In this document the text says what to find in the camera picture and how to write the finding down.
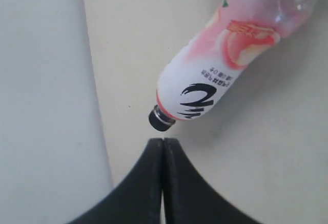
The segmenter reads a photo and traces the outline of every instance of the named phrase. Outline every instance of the plastic bottle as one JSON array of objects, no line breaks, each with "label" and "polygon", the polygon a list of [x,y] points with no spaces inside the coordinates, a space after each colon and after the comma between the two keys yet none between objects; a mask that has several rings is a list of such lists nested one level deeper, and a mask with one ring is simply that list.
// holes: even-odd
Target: plastic bottle
[{"label": "plastic bottle", "polygon": [[223,0],[160,75],[150,124],[166,131],[207,113],[257,56],[310,17],[316,1]]}]

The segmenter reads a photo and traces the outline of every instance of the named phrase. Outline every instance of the black bottle cap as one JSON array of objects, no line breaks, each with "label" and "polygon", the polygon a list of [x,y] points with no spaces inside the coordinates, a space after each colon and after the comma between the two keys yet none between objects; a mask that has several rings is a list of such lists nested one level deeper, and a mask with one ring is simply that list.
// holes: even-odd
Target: black bottle cap
[{"label": "black bottle cap", "polygon": [[165,132],[167,131],[172,125],[167,125],[163,123],[155,114],[155,110],[152,110],[148,116],[148,120],[150,125],[153,126],[156,130],[160,132]]}]

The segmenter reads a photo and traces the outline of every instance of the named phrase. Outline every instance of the bottle label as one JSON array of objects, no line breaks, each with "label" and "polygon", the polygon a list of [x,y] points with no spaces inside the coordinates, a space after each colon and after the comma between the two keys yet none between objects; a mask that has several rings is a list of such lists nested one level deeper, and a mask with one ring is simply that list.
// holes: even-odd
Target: bottle label
[{"label": "bottle label", "polygon": [[161,74],[157,103],[168,116],[184,120],[208,112],[252,60],[280,41],[272,28],[225,16],[231,14],[224,15],[229,6],[224,0]]}]

